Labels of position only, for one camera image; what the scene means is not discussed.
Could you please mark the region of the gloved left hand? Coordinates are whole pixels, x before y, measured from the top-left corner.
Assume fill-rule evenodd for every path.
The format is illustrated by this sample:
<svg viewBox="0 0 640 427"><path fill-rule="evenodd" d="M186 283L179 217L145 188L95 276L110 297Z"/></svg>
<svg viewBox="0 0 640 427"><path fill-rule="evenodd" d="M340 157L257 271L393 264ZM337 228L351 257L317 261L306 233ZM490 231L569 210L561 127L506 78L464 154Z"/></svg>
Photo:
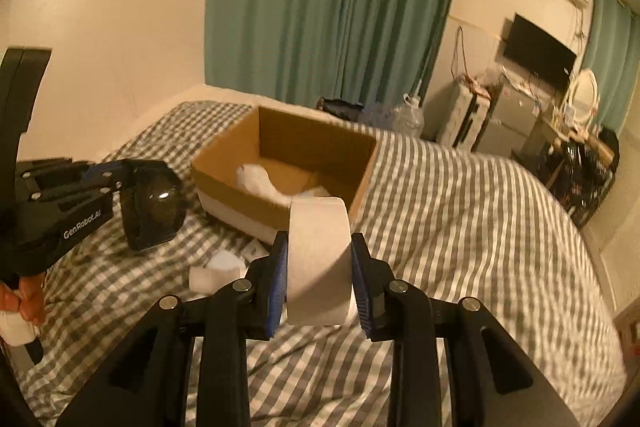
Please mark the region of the gloved left hand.
<svg viewBox="0 0 640 427"><path fill-rule="evenodd" d="M44 275L22 277L16 289L1 283L1 338L10 347L31 343L44 322Z"/></svg>

